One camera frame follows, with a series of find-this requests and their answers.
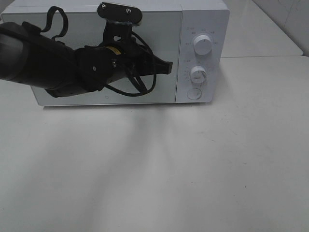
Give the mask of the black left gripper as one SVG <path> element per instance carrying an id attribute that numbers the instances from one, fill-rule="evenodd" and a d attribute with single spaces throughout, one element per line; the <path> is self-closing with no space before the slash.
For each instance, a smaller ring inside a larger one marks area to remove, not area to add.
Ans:
<path id="1" fill-rule="evenodd" d="M 113 65 L 117 74 L 148 76 L 154 74 L 168 75 L 172 71 L 173 62 L 154 58 L 148 49 L 136 40 L 106 43 L 106 48 L 112 51 Z"/>

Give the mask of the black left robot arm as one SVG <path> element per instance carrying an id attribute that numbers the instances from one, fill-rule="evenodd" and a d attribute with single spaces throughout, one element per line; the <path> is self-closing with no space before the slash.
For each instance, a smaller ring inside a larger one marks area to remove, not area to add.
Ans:
<path id="1" fill-rule="evenodd" d="M 39 27 L 24 22 L 0 26 L 2 80 L 44 89 L 54 98 L 71 97 L 105 88 L 127 97 L 152 92 L 144 76 L 168 75 L 172 62 L 154 55 L 136 33 L 129 39 L 103 41 L 72 49 L 43 36 Z"/>

